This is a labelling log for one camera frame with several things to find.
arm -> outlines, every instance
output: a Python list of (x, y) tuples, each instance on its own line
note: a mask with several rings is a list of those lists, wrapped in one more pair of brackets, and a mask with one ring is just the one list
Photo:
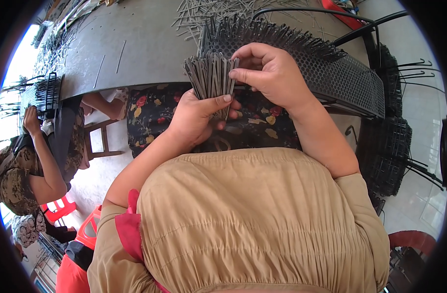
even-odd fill
[(269, 101), (285, 108), (307, 155), (326, 166), (333, 178), (360, 173), (354, 152), (286, 51), (251, 43), (238, 49), (234, 58), (240, 58), (242, 68), (233, 69), (230, 78), (251, 85), (253, 91), (261, 91)]
[[(230, 95), (198, 100), (193, 90), (181, 97), (168, 129), (160, 134), (114, 179), (106, 193), (103, 206), (115, 204), (128, 207), (131, 189), (141, 190), (148, 176), (162, 163), (173, 159), (203, 143), (212, 133), (210, 116), (230, 105), (229, 117), (237, 118), (235, 109), (241, 105)], [(217, 123), (223, 129), (224, 121)]]
[(182, 153), (184, 146), (175, 143), (169, 132), (163, 132), (117, 175), (106, 193), (103, 206), (115, 204), (127, 208), (129, 190), (141, 190), (158, 166)]
[(290, 114), (303, 152), (324, 165), (334, 179), (360, 173), (355, 153), (314, 96), (312, 102)]
[(39, 204), (53, 202), (67, 193), (64, 179), (54, 157), (49, 150), (39, 126), (36, 107), (28, 107), (23, 125), (33, 139), (34, 149), (43, 168), (44, 177), (30, 175), (30, 186)]

pile of metal pins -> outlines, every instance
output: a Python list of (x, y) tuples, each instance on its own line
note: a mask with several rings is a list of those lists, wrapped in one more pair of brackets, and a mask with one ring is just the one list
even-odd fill
[[(227, 59), (222, 53), (208, 52), (203, 58), (192, 56), (185, 60), (183, 66), (191, 80), (194, 94), (200, 100), (222, 95), (231, 95), (235, 80), (228, 73), (238, 67), (240, 60)], [(229, 106), (214, 113), (213, 118), (226, 121)]]
[(285, 23), (278, 26), (267, 20), (251, 21), (242, 16), (234, 15), (233, 17), (225, 17), (220, 21), (216, 21), (211, 16), (209, 21), (205, 21), (204, 26), (206, 33), (202, 37), (205, 42), (200, 48), (199, 54), (205, 54), (209, 49), (209, 44), (220, 44), (217, 49), (231, 54), (230, 46), (223, 46), (222, 44), (258, 42), (288, 52), (297, 51), (317, 55), (327, 62), (335, 62), (347, 56), (344, 50), (335, 47), (329, 41), (315, 38), (309, 31), (302, 32), (302, 30), (291, 29)]
[(185, 37), (185, 41), (194, 39), (194, 42), (199, 47), (202, 26), (211, 15), (215, 15), (216, 19), (235, 14), (251, 18), (256, 11), (267, 8), (276, 2), (278, 4), (279, 2), (290, 2), (290, 5), (296, 7), (306, 6), (305, 0), (182, 0), (176, 10), (179, 16), (174, 19), (171, 27), (176, 26), (176, 31), (179, 31), (181, 28), (185, 29), (185, 31), (176, 34), (176, 36), (189, 34)]

wooden chair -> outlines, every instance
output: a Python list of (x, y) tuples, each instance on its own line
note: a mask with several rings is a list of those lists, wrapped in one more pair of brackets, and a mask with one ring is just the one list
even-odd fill
[[(85, 146), (86, 151), (88, 154), (88, 160), (91, 161), (96, 157), (109, 157), (109, 156), (117, 156), (121, 155), (124, 152), (121, 150), (109, 150), (108, 145), (108, 134), (106, 132), (106, 126), (109, 124), (112, 124), (114, 122), (117, 122), (117, 120), (106, 120), (103, 122), (100, 122), (98, 124), (89, 123), (85, 125)], [(101, 128), (101, 140), (103, 140), (103, 151), (101, 152), (93, 152), (91, 150), (91, 138), (90, 138), (90, 132), (100, 129)]]

right hand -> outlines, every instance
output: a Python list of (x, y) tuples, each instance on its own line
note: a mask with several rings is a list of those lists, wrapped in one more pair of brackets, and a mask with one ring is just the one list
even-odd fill
[(317, 101), (306, 86), (297, 63), (289, 53), (267, 44), (251, 43), (239, 48), (232, 59), (240, 67), (229, 73), (231, 79), (248, 84), (269, 101), (289, 113)]
[(41, 125), (39, 124), (38, 113), (35, 106), (29, 106), (24, 111), (23, 126), (32, 136), (41, 132)]

perforated black metal sheet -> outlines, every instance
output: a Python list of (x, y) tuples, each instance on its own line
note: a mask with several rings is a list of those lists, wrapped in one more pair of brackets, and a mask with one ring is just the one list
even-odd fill
[(284, 49), (295, 59), (308, 88), (317, 98), (335, 101), (333, 106), (360, 116), (385, 117), (383, 83), (373, 70), (328, 42), (312, 38), (309, 32), (303, 33), (306, 37), (300, 41), (303, 42), (301, 44), (287, 41), (298, 32), (284, 25), (267, 27), (233, 19), (211, 23), (203, 34), (200, 53), (210, 50), (231, 57), (239, 47), (251, 42)]

